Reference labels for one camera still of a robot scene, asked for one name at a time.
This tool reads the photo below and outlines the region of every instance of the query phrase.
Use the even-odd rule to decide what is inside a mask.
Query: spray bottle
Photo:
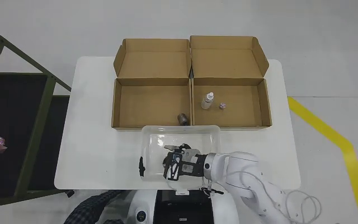
[[[214,101],[214,93],[210,92],[205,95],[201,102],[201,108],[204,110],[208,109]]]

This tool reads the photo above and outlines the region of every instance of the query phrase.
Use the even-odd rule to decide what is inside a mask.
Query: cardboard box
[[[113,128],[192,124],[189,40],[125,39],[114,68]]]
[[[272,125],[266,81],[269,63],[252,36],[191,36],[193,125],[269,127]],[[214,102],[201,108],[205,94]],[[219,109],[221,102],[225,109]]]

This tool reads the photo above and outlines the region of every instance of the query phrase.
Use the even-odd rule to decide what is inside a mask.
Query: clear plastic container
[[[183,143],[198,149],[201,154],[220,152],[220,128],[216,125],[203,126],[145,126],[142,129],[142,157],[145,181],[166,181],[163,177],[163,160],[169,150],[165,145],[180,146]],[[187,187],[201,184],[201,178],[180,176],[179,183]]]

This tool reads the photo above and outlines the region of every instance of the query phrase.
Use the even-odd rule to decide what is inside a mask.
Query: green metal frame
[[[58,77],[53,75],[35,60],[30,58],[27,54],[25,54],[22,50],[11,44],[8,40],[6,40],[3,36],[0,36],[0,55],[2,53],[3,48],[7,47],[9,50],[17,54],[19,57],[30,63],[32,66],[37,68],[41,73],[16,73],[16,72],[0,72],[0,75],[3,74],[12,74],[12,75],[27,75],[27,74],[42,74],[47,76],[44,92],[40,101],[39,109],[36,115],[34,127],[32,129],[31,137],[29,140],[29,144],[27,147],[25,159],[22,164],[21,172],[19,178],[17,180],[17,185],[15,189],[14,196],[11,198],[1,198],[0,205],[9,204],[14,202],[19,202],[22,200],[29,200],[33,198],[43,197],[52,194],[58,194],[64,192],[63,190],[46,190],[39,192],[29,193],[27,191],[29,187],[29,183],[31,180],[32,170],[34,168],[34,164],[36,162],[37,152],[40,147],[41,136],[43,134],[43,130],[45,127],[47,114],[50,108],[51,100],[53,97],[53,92],[55,90],[56,83],[63,86],[66,90],[71,91],[71,88],[60,80]]]

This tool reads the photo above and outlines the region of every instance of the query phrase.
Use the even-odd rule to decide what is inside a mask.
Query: cardboard box lid
[[[190,67],[186,39],[124,39],[114,61],[119,79],[188,78]]]
[[[194,78],[262,78],[267,61],[253,36],[191,36]]]

